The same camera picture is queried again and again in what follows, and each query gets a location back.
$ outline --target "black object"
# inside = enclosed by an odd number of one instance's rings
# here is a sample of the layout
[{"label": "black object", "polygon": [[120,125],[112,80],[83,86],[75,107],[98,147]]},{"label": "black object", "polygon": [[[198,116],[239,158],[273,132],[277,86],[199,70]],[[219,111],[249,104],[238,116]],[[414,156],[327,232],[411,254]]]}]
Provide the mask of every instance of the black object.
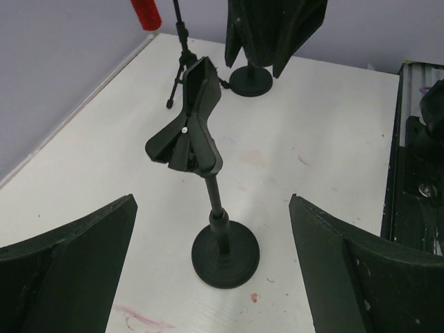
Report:
[{"label": "black object", "polygon": [[236,69],[230,76],[231,90],[240,96],[256,97],[267,93],[273,86],[273,78],[265,68],[247,67]]},{"label": "black object", "polygon": [[442,332],[444,258],[379,238],[296,195],[290,215],[317,333]]},{"label": "black object", "polygon": [[[180,40],[180,44],[182,45],[182,54],[179,58],[179,70],[177,73],[176,78],[174,79],[174,85],[173,90],[171,91],[171,95],[169,97],[169,100],[166,102],[166,107],[168,109],[171,109],[173,107],[174,103],[174,95],[176,94],[176,90],[178,88],[178,84],[182,83],[182,80],[180,79],[180,76],[184,72],[185,68],[188,69],[192,65],[194,65],[197,62],[197,55],[192,53],[188,48],[188,30],[185,28],[185,23],[182,20],[182,15],[180,14],[180,7],[178,0],[173,0],[174,3],[174,10],[176,12],[176,29],[178,31],[178,36]],[[230,85],[228,82],[219,79],[220,84],[225,89],[229,89]]]},{"label": "black object", "polygon": [[225,63],[241,48],[255,67],[273,65],[279,78],[290,57],[322,25],[327,0],[228,0]]},{"label": "black object", "polygon": [[0,248],[0,332],[105,332],[136,211],[125,196]]},{"label": "black object", "polygon": [[170,169],[193,172],[205,179],[212,210],[210,225],[197,236],[191,258],[198,276],[222,289],[247,282],[259,264],[259,245],[252,232],[229,220],[222,208],[216,175],[222,157],[207,127],[221,98],[216,68],[207,57],[184,73],[181,113],[145,145],[154,162]]},{"label": "black object", "polygon": [[[444,113],[443,81],[438,81],[420,100],[425,125],[415,116],[401,122],[403,111],[416,108],[410,106],[409,90],[420,88],[409,87],[412,82],[409,75],[427,66],[404,65],[400,73],[381,237],[412,249],[441,254],[444,248],[444,154],[439,128]],[[405,128],[405,142],[400,142],[401,127]]]}]

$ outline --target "black stand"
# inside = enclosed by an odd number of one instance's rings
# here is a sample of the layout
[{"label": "black stand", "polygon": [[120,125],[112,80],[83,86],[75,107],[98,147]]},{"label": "black stand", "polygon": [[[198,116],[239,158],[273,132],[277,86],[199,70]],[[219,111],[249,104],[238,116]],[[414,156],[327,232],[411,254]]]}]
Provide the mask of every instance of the black stand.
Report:
[{"label": "black stand", "polygon": [[211,202],[210,225],[194,241],[191,258],[197,275],[210,286],[229,289],[247,282],[259,264],[254,234],[230,221],[222,208],[216,175],[223,160],[207,127],[221,98],[216,68],[207,57],[183,76],[184,103],[180,114],[145,145],[154,162],[173,170],[194,172],[207,183]]},{"label": "black stand", "polygon": [[[176,19],[177,19],[176,29],[178,31],[180,44],[182,45],[182,54],[179,58],[179,70],[178,70],[178,74],[176,75],[176,78],[174,79],[173,90],[171,91],[171,95],[169,97],[169,100],[166,102],[166,107],[168,109],[171,109],[173,107],[174,95],[176,94],[178,84],[182,83],[180,76],[184,72],[185,68],[188,69],[197,62],[197,55],[192,53],[188,48],[189,34],[188,34],[187,28],[185,28],[185,23],[182,20],[182,15],[180,14],[179,2],[178,2],[178,0],[173,0],[173,3],[174,3],[174,10],[176,12]],[[224,87],[225,89],[230,88],[230,85],[228,84],[228,82],[226,82],[222,79],[219,79],[219,82],[221,83],[222,87]]]},{"label": "black stand", "polygon": [[222,208],[216,176],[205,179],[212,211],[210,225],[196,237],[191,260],[210,286],[229,289],[247,282],[259,264],[259,244],[244,225],[230,221]]},{"label": "black stand", "polygon": [[268,92],[273,86],[273,77],[265,68],[248,66],[236,69],[230,77],[231,90],[240,96],[256,97]]}]

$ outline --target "red object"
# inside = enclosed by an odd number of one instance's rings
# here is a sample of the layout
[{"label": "red object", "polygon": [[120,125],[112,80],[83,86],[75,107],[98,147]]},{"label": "red object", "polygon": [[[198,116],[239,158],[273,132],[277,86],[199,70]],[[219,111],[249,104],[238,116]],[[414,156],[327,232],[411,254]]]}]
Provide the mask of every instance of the red object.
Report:
[{"label": "red object", "polygon": [[162,19],[154,0],[131,0],[131,3],[144,30],[154,31],[160,28]]}]

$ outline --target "white table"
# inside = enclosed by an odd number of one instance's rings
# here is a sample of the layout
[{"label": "white table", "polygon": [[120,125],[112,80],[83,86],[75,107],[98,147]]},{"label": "white table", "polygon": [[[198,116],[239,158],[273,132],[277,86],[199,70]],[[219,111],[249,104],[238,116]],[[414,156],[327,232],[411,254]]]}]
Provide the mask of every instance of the white table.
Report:
[{"label": "white table", "polygon": [[[189,45],[229,78],[222,44]],[[181,109],[181,88],[165,108],[179,55],[177,37],[157,37],[0,191],[0,246],[133,193],[139,210],[107,333],[314,332],[289,199],[379,234],[398,77],[292,58],[266,95],[223,91],[209,121],[224,160],[222,203],[262,256],[251,281],[218,290],[191,265],[208,224],[205,182],[144,151]],[[245,64],[240,56],[236,66]]]}]

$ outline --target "gray wall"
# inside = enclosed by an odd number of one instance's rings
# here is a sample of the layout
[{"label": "gray wall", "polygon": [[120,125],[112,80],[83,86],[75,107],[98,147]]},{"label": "gray wall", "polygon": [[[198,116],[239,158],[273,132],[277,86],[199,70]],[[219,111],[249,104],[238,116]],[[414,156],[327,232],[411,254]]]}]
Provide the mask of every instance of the gray wall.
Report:
[{"label": "gray wall", "polygon": [[[228,0],[182,0],[191,37],[224,42]],[[175,32],[172,0],[157,0]],[[398,72],[405,59],[444,63],[444,0],[329,0],[323,26],[297,56]]]},{"label": "gray wall", "polygon": [[146,37],[130,0],[0,0],[0,181]]}]

